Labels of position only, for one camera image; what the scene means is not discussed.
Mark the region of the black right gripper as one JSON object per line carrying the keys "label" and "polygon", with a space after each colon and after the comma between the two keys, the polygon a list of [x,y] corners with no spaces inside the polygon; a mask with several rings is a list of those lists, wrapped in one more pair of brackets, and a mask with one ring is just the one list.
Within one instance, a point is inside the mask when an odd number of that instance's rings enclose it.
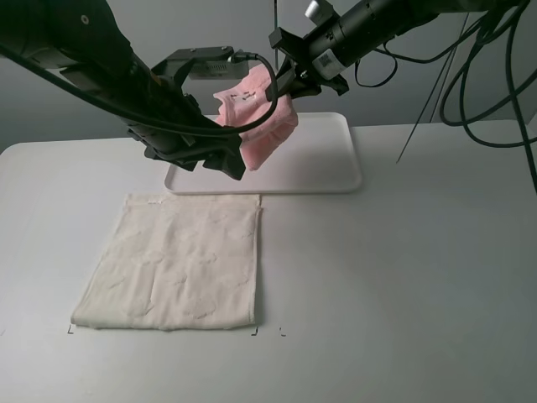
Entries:
{"label": "black right gripper", "polygon": [[331,88],[338,96],[349,91],[347,81],[337,75],[327,80],[313,66],[304,39],[277,28],[269,36],[271,48],[285,54],[284,62],[276,74],[278,97],[290,95],[292,99],[314,97],[322,87]]}

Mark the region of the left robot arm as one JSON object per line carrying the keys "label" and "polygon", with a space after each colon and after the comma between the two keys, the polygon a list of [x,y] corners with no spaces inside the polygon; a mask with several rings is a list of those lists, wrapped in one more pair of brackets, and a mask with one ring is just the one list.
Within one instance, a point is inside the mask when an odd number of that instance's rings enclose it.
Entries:
{"label": "left robot arm", "polygon": [[234,180],[245,164],[238,135],[218,133],[195,98],[182,90],[204,50],[178,50],[153,68],[134,53],[105,1],[3,1],[1,49],[37,71],[120,109],[117,115],[144,155],[183,170],[198,163]]}

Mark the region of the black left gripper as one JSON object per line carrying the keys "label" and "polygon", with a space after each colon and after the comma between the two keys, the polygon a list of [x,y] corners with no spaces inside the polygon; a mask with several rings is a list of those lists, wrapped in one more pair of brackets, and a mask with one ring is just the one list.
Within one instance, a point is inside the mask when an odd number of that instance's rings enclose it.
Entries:
{"label": "black left gripper", "polygon": [[164,112],[157,115],[157,119],[169,119],[187,128],[163,130],[126,122],[131,137],[146,146],[147,158],[166,161],[188,171],[193,171],[201,162],[206,169],[220,171],[235,181],[242,179],[245,173],[239,152],[242,140],[236,133],[227,133],[205,117],[191,95],[174,94],[163,106]]}

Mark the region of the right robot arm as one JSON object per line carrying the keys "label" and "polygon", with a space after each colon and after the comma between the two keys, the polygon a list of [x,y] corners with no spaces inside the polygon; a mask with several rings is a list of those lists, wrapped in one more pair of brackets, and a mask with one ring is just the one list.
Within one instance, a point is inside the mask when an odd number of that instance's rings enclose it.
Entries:
{"label": "right robot arm", "polygon": [[522,13],[525,1],[359,1],[339,14],[328,1],[311,1],[305,16],[314,28],[304,37],[277,28],[270,36],[273,49],[285,56],[276,76],[276,90],[269,100],[289,95],[313,97],[324,87],[338,95],[349,89],[342,72],[357,67],[373,51],[387,55],[386,44],[411,29],[445,13],[482,13],[482,18],[459,38],[466,38],[485,24],[497,25],[508,11]]}

